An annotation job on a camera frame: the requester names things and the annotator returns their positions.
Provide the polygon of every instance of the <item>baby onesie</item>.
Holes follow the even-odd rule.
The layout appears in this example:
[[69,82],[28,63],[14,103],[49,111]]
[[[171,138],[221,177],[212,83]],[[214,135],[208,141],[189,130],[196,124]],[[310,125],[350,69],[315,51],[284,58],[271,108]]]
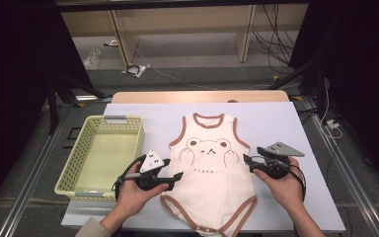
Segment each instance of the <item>baby onesie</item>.
[[162,204],[202,236],[236,236],[257,201],[243,160],[250,147],[238,137],[236,121],[223,114],[187,115],[170,143],[169,176],[184,175],[161,195]]

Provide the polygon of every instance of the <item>power strip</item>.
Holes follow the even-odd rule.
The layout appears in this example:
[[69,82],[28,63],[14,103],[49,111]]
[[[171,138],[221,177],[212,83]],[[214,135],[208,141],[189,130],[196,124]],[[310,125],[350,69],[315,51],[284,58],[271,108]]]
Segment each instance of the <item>power strip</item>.
[[326,122],[326,124],[328,125],[328,128],[330,128],[330,129],[335,129],[335,128],[340,127],[340,124],[337,121],[333,120],[333,119],[328,120]]

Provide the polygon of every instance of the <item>cartoon bear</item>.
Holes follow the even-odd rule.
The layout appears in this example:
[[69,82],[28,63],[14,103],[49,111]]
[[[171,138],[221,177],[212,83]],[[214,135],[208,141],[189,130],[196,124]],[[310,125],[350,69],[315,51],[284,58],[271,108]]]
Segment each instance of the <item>cartoon bear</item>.
[[187,140],[187,148],[181,151],[180,161],[186,166],[221,166],[227,169],[239,163],[239,156],[231,150],[230,142],[224,138],[213,141],[192,137]]

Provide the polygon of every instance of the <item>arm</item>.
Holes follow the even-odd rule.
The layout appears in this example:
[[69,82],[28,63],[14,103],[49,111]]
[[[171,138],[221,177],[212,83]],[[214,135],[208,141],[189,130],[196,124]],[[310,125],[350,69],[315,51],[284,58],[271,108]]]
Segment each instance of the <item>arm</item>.
[[[137,170],[137,167],[140,165],[140,163],[141,162],[137,162],[136,164],[134,164],[130,168],[129,173],[134,173]],[[101,225],[93,223],[93,220],[90,219],[88,221],[90,222],[90,225],[84,225],[84,227],[78,232],[76,236],[90,236],[95,233],[106,232],[102,231],[101,227],[103,227],[103,230],[107,230],[110,233],[109,236],[113,235],[128,217],[139,212],[150,198],[159,195],[167,188],[167,184],[162,184],[150,191],[142,191],[137,187],[134,181],[125,181],[121,187],[121,191],[119,192],[119,196],[115,207],[103,220],[101,220]],[[91,231],[98,229],[101,232],[91,233]]]
[[[291,165],[299,167],[296,159],[292,157],[289,159]],[[291,171],[301,177],[296,168],[291,167]],[[261,170],[255,169],[254,173],[268,185],[273,197],[287,211],[301,237],[325,236],[304,206],[300,184],[292,175],[288,174],[282,179],[275,180]]]

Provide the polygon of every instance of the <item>black curtain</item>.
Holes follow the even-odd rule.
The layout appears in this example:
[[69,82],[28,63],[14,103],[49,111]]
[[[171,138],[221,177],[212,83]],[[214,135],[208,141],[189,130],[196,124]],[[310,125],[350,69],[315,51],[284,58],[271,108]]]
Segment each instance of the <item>black curtain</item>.
[[54,1],[1,0],[0,186],[35,129],[48,79],[58,74],[92,87]]
[[[322,52],[316,66],[331,82],[330,98],[379,170],[379,0],[313,1],[309,6],[290,64],[298,68]],[[342,7],[340,23],[325,39]],[[318,84],[317,73],[307,79],[305,87]]]

